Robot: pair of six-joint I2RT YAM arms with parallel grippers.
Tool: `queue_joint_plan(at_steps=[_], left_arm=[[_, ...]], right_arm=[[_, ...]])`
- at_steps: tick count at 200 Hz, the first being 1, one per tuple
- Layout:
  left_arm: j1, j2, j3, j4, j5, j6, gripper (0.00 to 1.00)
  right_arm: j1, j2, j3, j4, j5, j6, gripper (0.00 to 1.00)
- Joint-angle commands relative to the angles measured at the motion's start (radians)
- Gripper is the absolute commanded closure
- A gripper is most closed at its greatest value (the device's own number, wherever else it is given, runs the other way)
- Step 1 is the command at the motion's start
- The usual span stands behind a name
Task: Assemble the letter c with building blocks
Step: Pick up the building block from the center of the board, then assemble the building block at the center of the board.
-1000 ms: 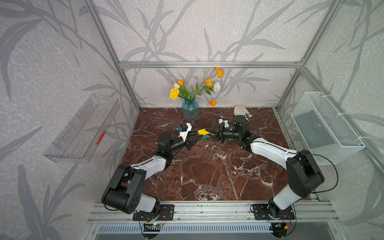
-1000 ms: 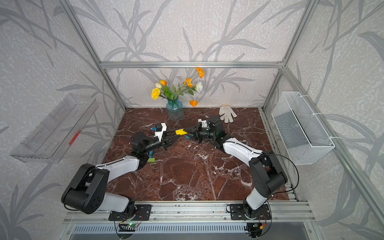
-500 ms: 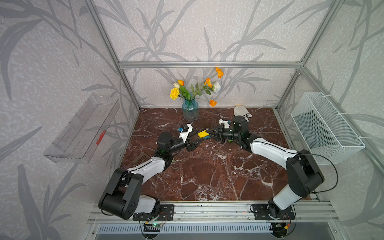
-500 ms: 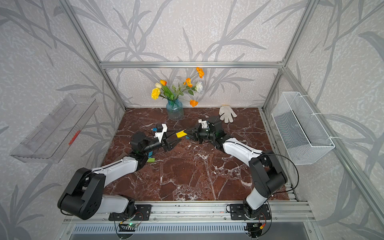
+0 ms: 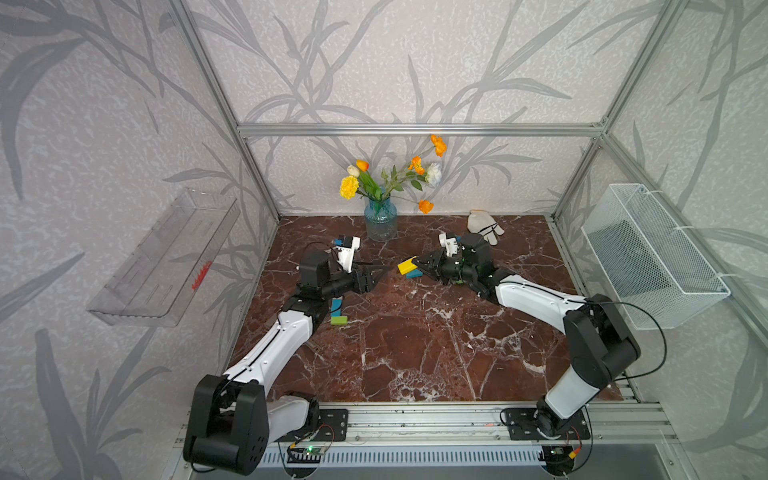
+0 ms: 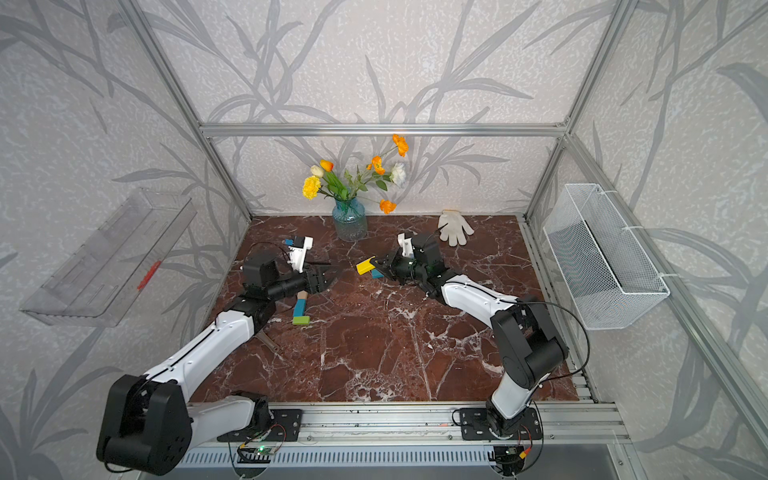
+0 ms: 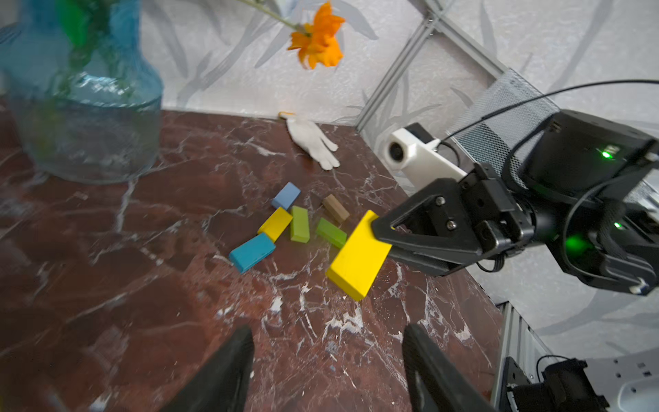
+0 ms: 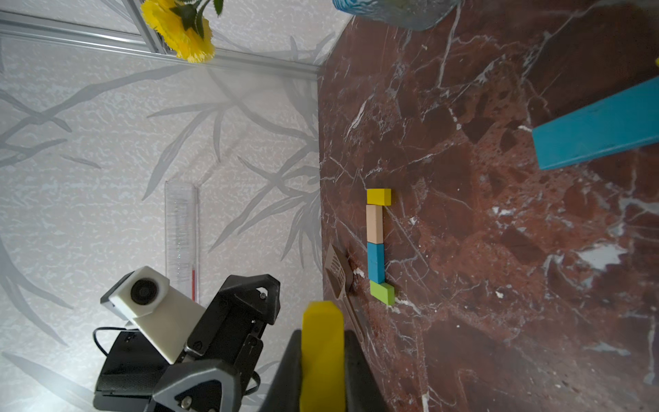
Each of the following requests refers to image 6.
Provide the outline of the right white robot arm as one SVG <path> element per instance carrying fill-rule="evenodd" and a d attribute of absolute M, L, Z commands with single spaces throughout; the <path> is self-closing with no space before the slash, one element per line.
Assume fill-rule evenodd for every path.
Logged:
<path fill-rule="evenodd" d="M 400 235 L 395 250 L 371 263 L 385 278 L 413 283 L 493 330 L 504 374 L 486 402 L 487 418 L 495 436 L 511 436 L 535 390 L 569 355 L 545 304 L 536 296 L 496 292 L 449 268 L 431 234 Z"/>

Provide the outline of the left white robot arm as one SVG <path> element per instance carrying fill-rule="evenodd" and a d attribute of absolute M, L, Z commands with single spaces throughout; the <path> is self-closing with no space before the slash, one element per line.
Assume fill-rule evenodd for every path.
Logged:
<path fill-rule="evenodd" d="M 216 402 L 191 397 L 234 350 L 256 336 L 280 300 L 320 293 L 333 282 L 332 265 L 307 262 L 281 274 L 275 254 L 244 263 L 244 290 L 193 340 L 141 376 L 124 375 L 110 388 L 96 448 L 111 473 L 165 475 L 187 451 L 225 436 L 244 440 L 274 423 L 265 395 L 237 392 Z"/>

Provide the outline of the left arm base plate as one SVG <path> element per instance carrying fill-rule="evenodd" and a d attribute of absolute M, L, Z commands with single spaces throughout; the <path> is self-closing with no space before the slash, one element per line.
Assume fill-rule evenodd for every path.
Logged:
<path fill-rule="evenodd" d="M 240 430 L 218 436 L 218 442 L 296 442 L 302 423 L 301 409 L 262 409 L 255 419 Z"/>

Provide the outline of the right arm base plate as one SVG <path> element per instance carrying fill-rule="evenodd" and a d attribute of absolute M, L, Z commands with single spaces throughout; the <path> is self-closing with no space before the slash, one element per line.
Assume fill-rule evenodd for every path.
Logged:
<path fill-rule="evenodd" d="M 539 414 L 530 406 L 511 419 L 491 408 L 466 407 L 455 410 L 453 420 L 465 441 L 538 441 L 543 438 Z"/>

